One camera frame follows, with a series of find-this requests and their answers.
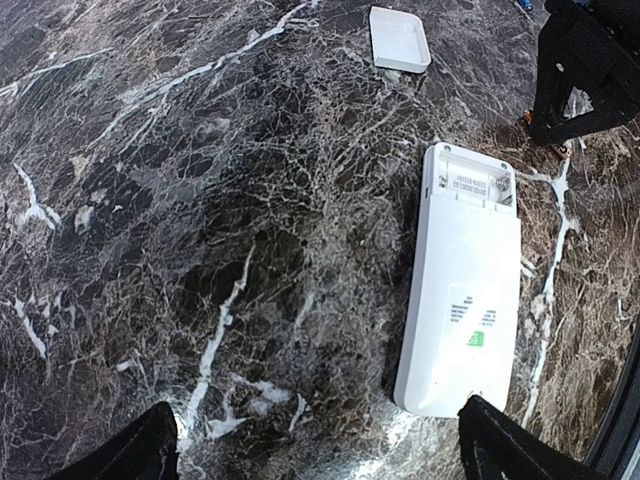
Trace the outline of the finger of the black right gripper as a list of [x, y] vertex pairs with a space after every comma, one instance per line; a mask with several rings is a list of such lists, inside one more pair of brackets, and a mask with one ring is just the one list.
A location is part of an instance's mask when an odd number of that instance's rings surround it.
[[538, 146], [628, 123], [639, 115], [639, 3], [547, 1], [538, 36], [529, 133]]

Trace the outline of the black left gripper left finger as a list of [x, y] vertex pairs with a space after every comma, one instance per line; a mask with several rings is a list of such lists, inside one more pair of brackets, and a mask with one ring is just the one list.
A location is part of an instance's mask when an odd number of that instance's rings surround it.
[[178, 479], [177, 424], [158, 402], [117, 435], [49, 479]]

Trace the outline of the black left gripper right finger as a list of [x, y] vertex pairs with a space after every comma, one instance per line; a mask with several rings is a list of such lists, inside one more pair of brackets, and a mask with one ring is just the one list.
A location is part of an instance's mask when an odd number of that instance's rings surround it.
[[460, 457], [468, 479], [603, 479], [554, 450], [479, 395], [459, 411]]

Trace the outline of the white remote control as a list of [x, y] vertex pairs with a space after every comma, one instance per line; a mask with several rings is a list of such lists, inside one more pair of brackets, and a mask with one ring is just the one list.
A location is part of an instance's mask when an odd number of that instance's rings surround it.
[[430, 146], [393, 394], [400, 408], [454, 418], [473, 395], [505, 408], [520, 268], [512, 166], [446, 142]]

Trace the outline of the white battery cover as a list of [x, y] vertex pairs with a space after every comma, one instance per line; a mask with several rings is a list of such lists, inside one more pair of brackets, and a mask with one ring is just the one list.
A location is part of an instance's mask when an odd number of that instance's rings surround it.
[[378, 68], [423, 74], [431, 55], [422, 21], [413, 14], [372, 6], [369, 29]]

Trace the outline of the gold AAA battery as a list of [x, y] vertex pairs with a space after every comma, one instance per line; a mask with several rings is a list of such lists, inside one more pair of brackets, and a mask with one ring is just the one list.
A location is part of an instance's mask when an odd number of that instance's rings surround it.
[[572, 153], [572, 147], [566, 144], [556, 145], [553, 150], [561, 159], [569, 158]]

